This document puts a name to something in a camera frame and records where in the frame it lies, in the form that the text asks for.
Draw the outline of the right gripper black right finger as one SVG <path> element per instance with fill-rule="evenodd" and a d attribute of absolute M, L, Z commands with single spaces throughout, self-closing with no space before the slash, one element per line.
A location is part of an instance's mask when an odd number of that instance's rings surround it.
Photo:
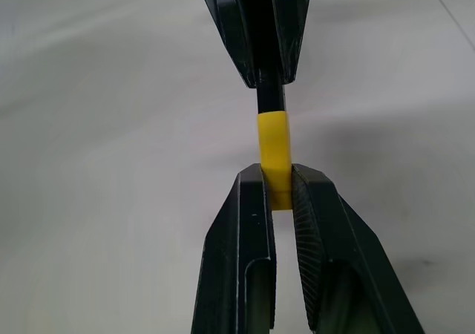
<path fill-rule="evenodd" d="M 323 172 L 293 165 L 292 206 L 312 334 L 425 334 L 378 237 Z"/>

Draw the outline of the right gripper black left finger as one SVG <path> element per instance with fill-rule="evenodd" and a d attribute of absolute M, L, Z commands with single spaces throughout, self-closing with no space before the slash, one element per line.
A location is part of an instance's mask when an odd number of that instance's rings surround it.
<path fill-rule="evenodd" d="M 203 244 L 191 334 L 270 334 L 276 250 L 259 164 L 240 171 Z"/>

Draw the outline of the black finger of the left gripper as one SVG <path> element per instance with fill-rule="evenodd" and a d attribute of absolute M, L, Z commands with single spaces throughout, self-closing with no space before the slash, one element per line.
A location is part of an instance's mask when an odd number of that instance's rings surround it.
<path fill-rule="evenodd" d="M 257 86 L 255 0 L 204 0 L 234 66 L 248 88 Z"/>
<path fill-rule="evenodd" d="M 272 0 L 283 81 L 295 81 L 310 0 Z"/>

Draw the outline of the black marker pen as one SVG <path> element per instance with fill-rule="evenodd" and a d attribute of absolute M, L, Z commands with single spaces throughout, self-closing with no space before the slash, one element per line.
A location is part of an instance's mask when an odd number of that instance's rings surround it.
<path fill-rule="evenodd" d="M 285 109 L 281 55 L 272 0 L 249 0 L 249 29 L 255 67 L 258 112 Z"/>

